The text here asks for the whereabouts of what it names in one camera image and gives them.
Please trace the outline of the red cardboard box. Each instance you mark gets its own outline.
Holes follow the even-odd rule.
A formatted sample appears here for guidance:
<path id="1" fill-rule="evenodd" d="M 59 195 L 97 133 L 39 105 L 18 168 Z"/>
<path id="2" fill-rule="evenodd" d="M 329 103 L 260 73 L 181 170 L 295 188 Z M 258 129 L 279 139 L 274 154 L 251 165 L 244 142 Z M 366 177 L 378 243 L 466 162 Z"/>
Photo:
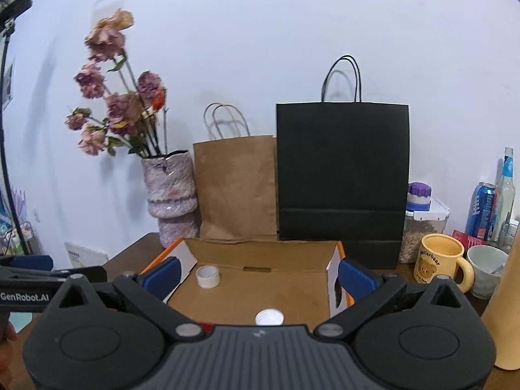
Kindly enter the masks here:
<path id="1" fill-rule="evenodd" d="M 182 264 L 181 283 L 164 302 L 194 321 L 253 325 L 264 309 L 280 310 L 286 325 L 315 328 L 353 304 L 338 283 L 343 246 L 335 241 L 214 242 L 178 239 L 146 269 L 169 257 Z M 197 284 L 196 271 L 219 269 L 213 289 Z"/>

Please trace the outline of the black paper bag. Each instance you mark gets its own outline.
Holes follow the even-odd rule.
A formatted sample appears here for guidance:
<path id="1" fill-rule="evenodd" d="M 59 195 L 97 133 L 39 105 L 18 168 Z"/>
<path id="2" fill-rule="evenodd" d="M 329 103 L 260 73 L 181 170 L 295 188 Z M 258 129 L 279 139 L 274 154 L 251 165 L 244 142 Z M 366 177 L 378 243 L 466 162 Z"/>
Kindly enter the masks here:
<path id="1" fill-rule="evenodd" d="M 367 268 L 395 268 L 410 169 L 409 108 L 362 98 L 277 105 L 279 238 L 339 241 Z"/>

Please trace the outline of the yellow bear mug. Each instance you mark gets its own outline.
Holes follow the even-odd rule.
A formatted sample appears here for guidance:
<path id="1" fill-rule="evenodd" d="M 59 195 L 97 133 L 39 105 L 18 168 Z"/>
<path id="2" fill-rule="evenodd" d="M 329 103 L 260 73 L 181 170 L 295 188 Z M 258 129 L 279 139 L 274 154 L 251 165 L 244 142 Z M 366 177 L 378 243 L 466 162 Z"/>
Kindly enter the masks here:
<path id="1" fill-rule="evenodd" d="M 462 271 L 462 282 L 458 284 L 466 293 L 473 287 L 475 273 L 473 266 L 463 258 L 461 242 L 448 235 L 430 233 L 422 237 L 418 257 L 413 269 L 417 283 L 431 283 L 437 276 L 455 279 L 457 271 Z"/>

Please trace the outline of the grey ceramic cup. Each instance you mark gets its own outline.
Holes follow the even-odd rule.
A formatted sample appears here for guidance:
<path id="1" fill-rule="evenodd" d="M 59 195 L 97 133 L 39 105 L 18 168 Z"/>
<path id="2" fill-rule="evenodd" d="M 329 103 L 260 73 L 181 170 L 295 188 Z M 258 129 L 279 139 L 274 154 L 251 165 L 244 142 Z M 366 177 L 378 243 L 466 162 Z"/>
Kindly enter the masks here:
<path id="1" fill-rule="evenodd" d="M 509 255 L 503 250 L 487 245 L 470 247 L 466 255 L 474 271 L 471 294 L 480 299 L 489 299 L 500 283 Z"/>

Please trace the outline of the clear glass bottle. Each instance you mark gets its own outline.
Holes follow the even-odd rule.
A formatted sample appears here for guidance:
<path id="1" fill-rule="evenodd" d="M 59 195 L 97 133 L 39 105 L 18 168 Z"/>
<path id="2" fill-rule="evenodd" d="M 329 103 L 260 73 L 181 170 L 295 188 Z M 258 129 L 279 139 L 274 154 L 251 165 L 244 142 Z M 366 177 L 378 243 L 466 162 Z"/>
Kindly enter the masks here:
<path id="1" fill-rule="evenodd" d="M 503 226 L 509 222 L 515 201 L 514 185 L 514 149 L 506 147 L 500 180 L 497 182 L 494 198 L 494 210 L 488 241 L 496 244 L 499 241 Z"/>

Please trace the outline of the purple lidded jar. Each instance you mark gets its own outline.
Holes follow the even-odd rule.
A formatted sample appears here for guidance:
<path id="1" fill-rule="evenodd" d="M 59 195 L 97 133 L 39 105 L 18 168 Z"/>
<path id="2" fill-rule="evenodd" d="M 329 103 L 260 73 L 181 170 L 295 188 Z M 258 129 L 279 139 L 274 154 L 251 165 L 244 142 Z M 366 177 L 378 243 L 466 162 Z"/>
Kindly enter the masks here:
<path id="1" fill-rule="evenodd" d="M 406 209 L 409 211 L 429 211 L 432 188 L 426 183 L 414 181 L 408 184 Z"/>

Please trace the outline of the brown paper bag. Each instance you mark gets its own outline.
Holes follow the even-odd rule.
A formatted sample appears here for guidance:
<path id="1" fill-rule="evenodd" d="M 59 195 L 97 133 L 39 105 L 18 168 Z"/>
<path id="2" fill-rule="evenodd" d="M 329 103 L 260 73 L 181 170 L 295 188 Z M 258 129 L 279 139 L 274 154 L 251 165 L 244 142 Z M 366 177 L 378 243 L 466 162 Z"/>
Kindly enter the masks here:
<path id="1" fill-rule="evenodd" d="M 210 140 L 193 145 L 200 237 L 213 241 L 278 238 L 276 138 L 225 138 L 213 119 Z"/>

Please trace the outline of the red flat box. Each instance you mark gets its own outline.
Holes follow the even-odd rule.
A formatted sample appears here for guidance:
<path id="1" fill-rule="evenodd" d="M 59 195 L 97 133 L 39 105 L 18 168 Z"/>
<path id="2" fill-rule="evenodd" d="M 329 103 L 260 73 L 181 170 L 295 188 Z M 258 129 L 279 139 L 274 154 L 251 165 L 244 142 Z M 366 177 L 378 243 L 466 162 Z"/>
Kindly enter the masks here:
<path id="1" fill-rule="evenodd" d="M 452 231 L 451 237 L 456 239 L 463 245 L 465 252 L 467 252 L 471 247 L 481 246 L 481 245 L 486 244 L 486 242 L 484 240 L 470 236 L 467 233 L 458 231 L 458 230 Z"/>

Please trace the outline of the blue soda can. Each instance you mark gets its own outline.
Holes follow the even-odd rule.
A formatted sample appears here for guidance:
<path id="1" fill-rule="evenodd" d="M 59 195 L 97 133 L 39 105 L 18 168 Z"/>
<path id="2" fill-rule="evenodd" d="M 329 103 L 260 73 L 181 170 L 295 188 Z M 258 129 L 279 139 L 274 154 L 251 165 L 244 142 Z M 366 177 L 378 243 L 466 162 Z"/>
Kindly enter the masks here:
<path id="1" fill-rule="evenodd" d="M 476 239 L 487 241 L 492 224 L 496 186 L 480 182 L 472 195 L 465 233 Z"/>

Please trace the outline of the clear food storage container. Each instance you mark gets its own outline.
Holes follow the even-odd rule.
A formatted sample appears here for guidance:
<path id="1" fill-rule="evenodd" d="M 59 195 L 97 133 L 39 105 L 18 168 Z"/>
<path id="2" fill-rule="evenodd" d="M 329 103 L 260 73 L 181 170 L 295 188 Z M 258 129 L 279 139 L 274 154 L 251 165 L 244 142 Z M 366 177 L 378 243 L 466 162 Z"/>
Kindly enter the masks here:
<path id="1" fill-rule="evenodd" d="M 415 263 L 422 238 L 430 233 L 444 233 L 449 219 L 449 208 L 432 198 L 428 211 L 405 211 L 402 244 L 398 255 L 400 263 Z"/>

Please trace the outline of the white ribbed bottle cap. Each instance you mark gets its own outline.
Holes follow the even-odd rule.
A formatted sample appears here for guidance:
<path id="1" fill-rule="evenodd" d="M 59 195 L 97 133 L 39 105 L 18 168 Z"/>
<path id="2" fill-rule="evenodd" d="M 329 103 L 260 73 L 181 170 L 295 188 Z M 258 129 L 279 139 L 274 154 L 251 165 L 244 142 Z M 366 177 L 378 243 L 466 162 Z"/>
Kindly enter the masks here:
<path id="1" fill-rule="evenodd" d="M 261 310 L 256 316 L 255 316 L 255 325 L 257 326 L 281 326 L 284 324 L 285 316 L 284 314 L 274 308 L 267 308 L 264 310 Z"/>

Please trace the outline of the dried pink rose bouquet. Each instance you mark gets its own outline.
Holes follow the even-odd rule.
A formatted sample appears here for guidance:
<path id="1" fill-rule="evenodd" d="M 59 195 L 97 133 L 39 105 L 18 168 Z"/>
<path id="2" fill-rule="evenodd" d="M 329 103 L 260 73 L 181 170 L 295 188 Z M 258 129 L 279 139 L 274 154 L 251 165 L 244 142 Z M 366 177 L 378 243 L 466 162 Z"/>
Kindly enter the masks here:
<path id="1" fill-rule="evenodd" d="M 79 133 L 78 149 L 86 155 L 108 153 L 121 148 L 141 159 L 164 156 L 159 125 L 166 122 L 167 88 L 152 71 L 133 72 L 126 49 L 125 32 L 134 25 L 130 11 L 115 10 L 98 20 L 84 40 L 88 59 L 74 76 L 83 99 L 103 106 L 93 113 L 77 107 L 66 116 L 67 129 Z"/>

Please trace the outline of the white tape roll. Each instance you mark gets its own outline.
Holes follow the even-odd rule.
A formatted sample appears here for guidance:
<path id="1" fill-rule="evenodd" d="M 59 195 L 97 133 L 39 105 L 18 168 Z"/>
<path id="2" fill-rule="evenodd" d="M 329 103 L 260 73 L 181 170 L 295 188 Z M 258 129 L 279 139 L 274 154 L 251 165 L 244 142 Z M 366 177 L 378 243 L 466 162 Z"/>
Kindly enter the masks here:
<path id="1" fill-rule="evenodd" d="M 220 283 L 219 269 L 214 265 L 205 265 L 196 271 L 197 284 L 202 289 L 213 289 Z"/>

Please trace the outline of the cream thermos jug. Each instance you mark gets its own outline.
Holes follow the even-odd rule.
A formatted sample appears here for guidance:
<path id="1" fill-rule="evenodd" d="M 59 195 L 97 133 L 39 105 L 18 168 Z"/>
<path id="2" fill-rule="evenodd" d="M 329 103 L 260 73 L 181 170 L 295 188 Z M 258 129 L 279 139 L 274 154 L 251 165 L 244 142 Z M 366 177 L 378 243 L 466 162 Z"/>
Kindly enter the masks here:
<path id="1" fill-rule="evenodd" d="M 519 231 L 492 298 L 481 316 L 496 348 L 495 366 L 508 371 L 520 367 L 520 248 Z"/>

